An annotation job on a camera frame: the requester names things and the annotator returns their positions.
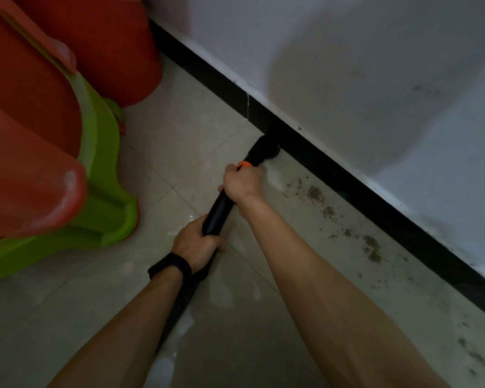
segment vacuum hose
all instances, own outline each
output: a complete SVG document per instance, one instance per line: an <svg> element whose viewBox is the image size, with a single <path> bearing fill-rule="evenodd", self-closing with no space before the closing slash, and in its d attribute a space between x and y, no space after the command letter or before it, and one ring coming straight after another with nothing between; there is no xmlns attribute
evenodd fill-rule
<svg viewBox="0 0 485 388"><path fill-rule="evenodd" d="M280 146L274 141L273 138L269 137L268 135L261 136L250 149L244 161L237 165L237 170L239 171L240 169L246 167L259 166L266 159L276 157L279 152ZM203 235L219 235L233 206L234 202L230 200L224 190L221 191L216 201L213 203L213 206L210 209L205 221L203 222L203 226L201 228ZM204 268L192 275L190 279L181 286L169 317L167 317L167 321L163 327L162 336L160 337L158 347L156 348L157 353L167 339L167 336L171 330L176 325L178 319L189 304L190 300L192 300L192 297L194 296L200 282L208 276L216 252L217 251L213 253L211 259Z"/></svg>

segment wrist strap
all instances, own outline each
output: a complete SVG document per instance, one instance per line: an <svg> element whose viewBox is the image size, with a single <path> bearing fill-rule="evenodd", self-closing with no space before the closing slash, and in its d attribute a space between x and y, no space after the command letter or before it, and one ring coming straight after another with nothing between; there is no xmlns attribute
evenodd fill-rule
<svg viewBox="0 0 485 388"><path fill-rule="evenodd" d="M192 268L190 267L189 262L183 257L171 252L147 270L149 279L152 279L156 274L170 266L174 266L181 271L184 283L192 276Z"/></svg>

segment green plastic stool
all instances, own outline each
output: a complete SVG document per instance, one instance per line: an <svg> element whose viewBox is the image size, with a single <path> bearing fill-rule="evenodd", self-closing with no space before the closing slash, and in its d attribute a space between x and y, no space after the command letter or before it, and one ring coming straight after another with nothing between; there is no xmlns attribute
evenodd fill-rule
<svg viewBox="0 0 485 388"><path fill-rule="evenodd" d="M117 180L119 107L101 98L79 73L73 75L55 65L69 80L81 107L83 134L78 160L88 179L86 202L68 225L53 233L0 240L0 278L64 249L97 248L122 241L138 223L136 198Z"/></svg>

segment person's left hand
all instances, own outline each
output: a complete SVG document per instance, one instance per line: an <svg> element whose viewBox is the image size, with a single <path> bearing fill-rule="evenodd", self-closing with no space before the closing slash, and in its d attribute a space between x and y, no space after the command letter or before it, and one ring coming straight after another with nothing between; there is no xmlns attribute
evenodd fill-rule
<svg viewBox="0 0 485 388"><path fill-rule="evenodd" d="M201 226L207 215L189 222L174 239L171 252L183 257L190 264L195 274L207 265L208 260L216 249L224 252L226 243L223 238L216 235L203 236Z"/></svg>

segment person's hand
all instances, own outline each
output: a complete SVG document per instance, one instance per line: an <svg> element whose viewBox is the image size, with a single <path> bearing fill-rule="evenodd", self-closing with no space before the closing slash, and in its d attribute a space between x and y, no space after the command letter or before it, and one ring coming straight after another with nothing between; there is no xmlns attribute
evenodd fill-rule
<svg viewBox="0 0 485 388"><path fill-rule="evenodd" d="M226 247L225 241L220 236L203 236L201 226L206 217L207 215L203 215L182 228L174 239L171 249L172 253L187 260L193 274L207 265L216 249L218 252L224 252Z"/></svg>
<svg viewBox="0 0 485 388"><path fill-rule="evenodd" d="M237 171L234 164L224 169L223 185L226 195L239 207L252 198L262 198L262 170L259 168L244 168Z"/></svg>

